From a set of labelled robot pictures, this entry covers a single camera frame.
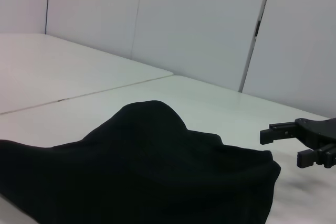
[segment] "black fabric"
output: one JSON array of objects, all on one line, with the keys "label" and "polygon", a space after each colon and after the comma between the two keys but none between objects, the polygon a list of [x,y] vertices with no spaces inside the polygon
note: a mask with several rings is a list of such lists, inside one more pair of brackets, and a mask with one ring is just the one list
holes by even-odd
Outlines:
[{"label": "black fabric", "polygon": [[0,194],[40,224],[265,223],[279,173],[271,152],[189,131],[158,101],[125,106],[79,142],[0,141]]}]

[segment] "crumpled black cloth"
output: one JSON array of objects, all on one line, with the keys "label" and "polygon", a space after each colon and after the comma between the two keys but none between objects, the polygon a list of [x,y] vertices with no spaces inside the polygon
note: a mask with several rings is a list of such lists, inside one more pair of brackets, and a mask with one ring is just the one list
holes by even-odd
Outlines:
[{"label": "crumpled black cloth", "polygon": [[265,223],[279,173],[271,152],[190,131],[159,101],[79,142],[0,141],[0,194],[40,224]]}]

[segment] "white table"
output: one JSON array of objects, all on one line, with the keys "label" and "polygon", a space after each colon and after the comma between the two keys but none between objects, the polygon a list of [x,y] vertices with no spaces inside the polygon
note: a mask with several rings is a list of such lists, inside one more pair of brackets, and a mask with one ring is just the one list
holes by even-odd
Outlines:
[{"label": "white table", "polygon": [[[167,103],[190,130],[216,133],[224,144],[272,150],[282,171],[268,224],[336,223],[335,168],[296,168],[297,151],[307,148],[294,139],[259,144],[270,123],[325,118],[192,79],[172,76],[2,115],[0,138],[41,147],[78,141],[124,105],[147,100]],[[0,224],[21,223],[34,222],[0,201]]]},{"label": "white table", "polygon": [[42,34],[0,34],[0,113],[172,75]]}]

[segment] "white surface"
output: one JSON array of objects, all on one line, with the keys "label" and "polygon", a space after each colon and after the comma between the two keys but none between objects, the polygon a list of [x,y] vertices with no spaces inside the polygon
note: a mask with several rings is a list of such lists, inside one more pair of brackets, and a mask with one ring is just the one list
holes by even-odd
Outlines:
[{"label": "white surface", "polygon": [[147,100],[167,103],[190,130],[216,133],[224,144],[273,151],[282,171],[268,224],[336,222],[335,168],[296,168],[297,151],[306,149],[297,140],[259,144],[259,131],[270,123],[325,118],[188,78],[172,76],[2,115],[0,138],[41,147],[78,141],[124,105]]},{"label": "white surface", "polygon": [[172,73],[42,34],[0,34],[0,113]]},{"label": "white surface", "polygon": [[131,57],[139,0],[49,0],[47,34]]},{"label": "white surface", "polygon": [[140,0],[132,59],[238,90],[263,0]]},{"label": "white surface", "polygon": [[44,33],[47,0],[0,0],[0,33]]},{"label": "white surface", "polygon": [[336,117],[335,0],[268,0],[244,93]]}]

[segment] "panel seam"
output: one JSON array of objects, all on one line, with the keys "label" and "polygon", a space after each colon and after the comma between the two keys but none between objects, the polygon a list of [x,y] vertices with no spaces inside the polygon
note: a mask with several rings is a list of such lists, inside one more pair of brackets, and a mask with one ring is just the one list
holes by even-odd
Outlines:
[{"label": "panel seam", "polygon": [[135,41],[135,33],[137,32],[136,30],[136,26],[137,26],[137,23],[138,23],[138,14],[139,14],[139,9],[140,9],[140,0],[138,0],[138,9],[136,10],[137,11],[137,15],[135,17],[135,24],[134,24],[134,34],[133,34],[133,41],[132,41],[132,48],[131,48],[131,60],[133,60],[133,48],[134,48],[134,41]]},{"label": "panel seam", "polygon": [[49,7],[49,0],[47,0],[47,9],[46,9],[46,26],[45,26],[45,31],[44,34],[47,34],[47,23],[48,23],[48,7]]},{"label": "panel seam", "polygon": [[115,89],[121,89],[121,88],[129,87],[129,86],[132,86],[132,85],[138,85],[138,84],[142,84],[142,83],[146,83],[146,82],[150,82],[150,81],[156,81],[156,80],[168,78],[168,77],[171,77],[171,76],[174,76],[174,74],[172,73],[168,76],[158,77],[158,78],[154,78],[154,79],[151,79],[151,80],[139,81],[139,82],[136,82],[136,83],[127,84],[127,85],[123,85],[123,86],[120,86],[120,87],[115,87],[115,88],[111,88],[111,89],[105,89],[105,90],[96,91],[96,92],[92,92],[92,93],[77,95],[75,97],[69,97],[69,98],[64,98],[64,99],[60,99],[60,100],[56,100],[56,101],[46,102],[46,103],[42,103],[42,104],[38,104],[38,105],[34,105],[34,106],[25,107],[25,108],[18,109],[18,110],[7,111],[7,112],[0,113],[0,116],[7,115],[7,114],[12,114],[12,113],[23,111],[23,110],[38,108],[38,107],[42,107],[42,106],[57,103],[57,102],[72,100],[72,99],[76,99],[76,98],[80,98],[80,97],[86,97],[88,95],[99,94],[99,93],[103,93],[103,92],[107,92],[107,91],[112,91],[112,90],[115,90]]},{"label": "panel seam", "polygon": [[242,93],[243,89],[244,89],[244,85],[245,85],[246,78],[247,78],[247,72],[248,72],[248,69],[249,69],[249,66],[250,66],[250,63],[251,63],[251,60],[252,60],[252,54],[253,54],[253,51],[254,51],[254,48],[255,48],[255,45],[256,45],[256,41],[257,41],[257,36],[256,36],[257,34],[256,33],[257,33],[257,30],[260,30],[262,17],[263,17],[264,12],[265,12],[266,4],[267,4],[267,0],[263,0],[262,1],[262,6],[261,6],[261,9],[260,9],[260,14],[259,14],[257,24],[256,24],[256,27],[255,27],[255,31],[253,33],[253,38],[252,38],[252,41],[251,41],[250,49],[249,49],[249,52],[248,52],[248,55],[247,55],[247,60],[246,60],[242,80],[240,82],[240,86],[239,86],[239,90],[238,90],[238,92],[240,92],[240,93]]}]

